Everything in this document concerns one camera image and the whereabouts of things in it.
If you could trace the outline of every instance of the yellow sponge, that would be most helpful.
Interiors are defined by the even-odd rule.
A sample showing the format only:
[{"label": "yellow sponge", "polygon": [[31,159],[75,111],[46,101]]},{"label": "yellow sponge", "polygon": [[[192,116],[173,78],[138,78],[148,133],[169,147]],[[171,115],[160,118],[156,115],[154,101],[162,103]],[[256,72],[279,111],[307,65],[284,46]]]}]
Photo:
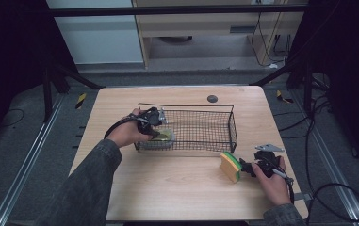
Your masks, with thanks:
[{"label": "yellow sponge", "polygon": [[240,179],[241,164],[228,152],[222,153],[220,160],[220,169],[236,183]]}]

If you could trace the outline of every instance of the wire basket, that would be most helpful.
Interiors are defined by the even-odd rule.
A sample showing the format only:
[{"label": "wire basket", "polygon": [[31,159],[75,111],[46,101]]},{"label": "wire basket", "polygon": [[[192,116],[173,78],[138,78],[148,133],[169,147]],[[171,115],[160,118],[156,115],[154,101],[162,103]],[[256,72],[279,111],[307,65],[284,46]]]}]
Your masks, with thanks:
[{"label": "wire basket", "polygon": [[235,151],[237,133],[233,105],[153,105],[139,104],[139,109],[163,108],[167,124],[154,129],[171,133],[169,140],[137,142],[137,150]]}]

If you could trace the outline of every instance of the human hand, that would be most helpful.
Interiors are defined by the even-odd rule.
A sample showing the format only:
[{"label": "human hand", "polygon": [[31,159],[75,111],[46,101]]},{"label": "human hand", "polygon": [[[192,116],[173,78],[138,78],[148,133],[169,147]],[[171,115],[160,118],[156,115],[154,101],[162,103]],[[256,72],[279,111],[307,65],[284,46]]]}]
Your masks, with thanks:
[{"label": "human hand", "polygon": [[[274,205],[291,203],[288,195],[287,183],[281,176],[273,174],[268,178],[258,165],[252,163],[252,166],[265,195]],[[280,157],[279,166],[283,170],[286,170],[285,160],[282,156]]]},{"label": "human hand", "polygon": [[[140,110],[134,109],[132,113],[138,115]],[[138,141],[147,141],[153,136],[140,133],[137,122],[129,121],[115,128],[106,138],[114,141],[121,148]]]}]

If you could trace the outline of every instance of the sleeve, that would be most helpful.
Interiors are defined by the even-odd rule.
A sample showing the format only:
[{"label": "sleeve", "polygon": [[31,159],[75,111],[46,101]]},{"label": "sleeve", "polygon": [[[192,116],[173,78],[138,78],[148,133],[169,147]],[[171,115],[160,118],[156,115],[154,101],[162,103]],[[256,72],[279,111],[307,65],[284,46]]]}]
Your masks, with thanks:
[{"label": "sleeve", "polygon": [[293,204],[283,204],[271,208],[264,213],[264,220],[267,225],[306,225]]},{"label": "sleeve", "polygon": [[63,183],[34,225],[105,225],[118,146],[100,141]]}]

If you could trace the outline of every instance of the gray floor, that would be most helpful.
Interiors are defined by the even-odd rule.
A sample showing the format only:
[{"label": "gray floor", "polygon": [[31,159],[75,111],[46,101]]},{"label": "gray floor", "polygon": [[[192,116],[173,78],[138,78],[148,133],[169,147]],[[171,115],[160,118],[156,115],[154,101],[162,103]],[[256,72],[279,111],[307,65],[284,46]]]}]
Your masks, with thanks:
[{"label": "gray floor", "polygon": [[[83,73],[88,79],[105,86],[166,86],[166,85],[246,85],[270,74],[273,69],[261,67],[253,57],[253,49],[244,36],[234,37],[193,37],[188,42],[167,42],[155,39],[151,61],[147,69],[122,70],[114,73]],[[297,99],[302,89],[287,91],[286,76],[275,79],[264,87],[272,114],[278,128],[302,119],[300,107],[276,98],[280,89],[285,97]],[[69,79],[72,88],[63,95],[63,104],[56,122],[41,149],[24,188],[9,216],[10,222],[28,223],[40,212],[68,176],[76,148],[86,126],[96,90],[84,87]],[[87,93],[81,109],[74,109],[78,96]],[[17,95],[11,104],[12,110],[6,115],[0,128],[0,203],[8,192],[15,175],[20,169],[26,154],[37,133],[42,127],[43,105],[41,87],[35,87]],[[302,123],[290,130],[281,132],[291,164],[303,193],[310,193],[305,170],[305,138],[307,124]],[[340,129],[330,107],[324,108],[316,117],[316,132],[325,141],[327,149],[350,186],[359,191],[359,159],[352,157],[351,147]],[[310,138],[308,162],[314,189],[332,182],[333,178],[322,160],[318,144]],[[330,188],[319,195],[333,209],[347,215],[337,190]],[[353,225],[332,215],[319,203],[311,212],[313,225]],[[261,221],[251,225],[264,225]]]}]

